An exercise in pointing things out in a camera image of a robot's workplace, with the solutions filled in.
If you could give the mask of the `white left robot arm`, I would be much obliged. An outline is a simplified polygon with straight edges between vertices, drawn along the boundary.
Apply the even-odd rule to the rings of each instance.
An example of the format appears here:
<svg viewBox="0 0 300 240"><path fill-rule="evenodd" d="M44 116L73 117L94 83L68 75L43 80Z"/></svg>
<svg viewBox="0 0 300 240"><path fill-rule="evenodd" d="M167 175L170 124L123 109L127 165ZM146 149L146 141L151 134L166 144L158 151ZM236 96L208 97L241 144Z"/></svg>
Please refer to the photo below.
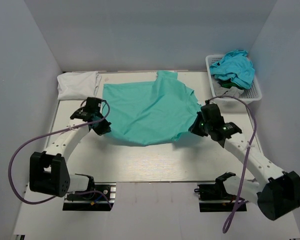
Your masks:
<svg viewBox="0 0 300 240"><path fill-rule="evenodd" d="M86 174L70 174L67 161L80 141L93 130L102 136L111 131L111 123L106 120L109 112L102 115L102 105L106 100L89 97L85 105L78 108L69 118L65 129L43 152L34 152L29 164L29 188L33 192L55 197L78 192L84 199L95 196L94 178Z"/></svg>

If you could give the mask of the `teal green t-shirt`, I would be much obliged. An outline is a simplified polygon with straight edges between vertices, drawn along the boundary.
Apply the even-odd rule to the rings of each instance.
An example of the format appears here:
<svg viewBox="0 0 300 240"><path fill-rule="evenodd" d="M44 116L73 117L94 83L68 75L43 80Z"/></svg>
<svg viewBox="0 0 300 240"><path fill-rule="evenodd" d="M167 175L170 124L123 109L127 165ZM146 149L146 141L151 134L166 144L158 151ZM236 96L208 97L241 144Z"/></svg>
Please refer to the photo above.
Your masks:
<svg viewBox="0 0 300 240"><path fill-rule="evenodd" d="M176 72L157 72L156 80L105 84L103 109L111 123L107 137L135 146L172 143L188 132L201 106L193 89Z"/></svg>

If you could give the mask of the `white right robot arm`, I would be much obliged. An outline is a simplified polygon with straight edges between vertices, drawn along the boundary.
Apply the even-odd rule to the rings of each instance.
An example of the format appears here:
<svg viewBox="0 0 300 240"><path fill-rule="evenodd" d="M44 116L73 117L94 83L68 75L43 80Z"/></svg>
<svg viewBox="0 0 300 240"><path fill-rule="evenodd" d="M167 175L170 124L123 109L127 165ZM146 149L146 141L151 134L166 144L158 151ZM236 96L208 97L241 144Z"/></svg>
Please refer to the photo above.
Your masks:
<svg viewBox="0 0 300 240"><path fill-rule="evenodd" d="M300 176L273 164L245 138L233 122L225 122L217 104L201 107L189 128L192 134L210 137L235 156L250 171L255 182L226 172L213 184L200 184L194 190L201 201L239 199L257 205L269 220L276 220L300 207Z"/></svg>

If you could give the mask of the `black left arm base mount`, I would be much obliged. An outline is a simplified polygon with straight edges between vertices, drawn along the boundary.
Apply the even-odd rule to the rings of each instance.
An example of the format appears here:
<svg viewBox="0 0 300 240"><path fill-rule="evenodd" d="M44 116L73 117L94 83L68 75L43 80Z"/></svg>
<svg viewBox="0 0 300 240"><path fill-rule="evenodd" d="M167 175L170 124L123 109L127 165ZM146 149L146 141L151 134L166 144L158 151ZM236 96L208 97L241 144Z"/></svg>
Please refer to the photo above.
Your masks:
<svg viewBox="0 0 300 240"><path fill-rule="evenodd" d="M66 194L63 211L109 212L116 198L116 183L96 183L94 192L85 195Z"/></svg>

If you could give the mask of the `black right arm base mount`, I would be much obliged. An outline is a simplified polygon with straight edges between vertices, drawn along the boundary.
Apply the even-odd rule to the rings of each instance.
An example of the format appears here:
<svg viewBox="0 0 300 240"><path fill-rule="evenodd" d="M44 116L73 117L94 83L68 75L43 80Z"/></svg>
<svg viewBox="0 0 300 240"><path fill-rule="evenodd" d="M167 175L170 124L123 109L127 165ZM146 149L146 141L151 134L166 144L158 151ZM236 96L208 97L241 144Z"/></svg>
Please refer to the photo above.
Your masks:
<svg viewBox="0 0 300 240"><path fill-rule="evenodd" d="M230 213L235 206L236 196L221 193L212 183L198 184L194 193L198 196L201 213Z"/></svg>

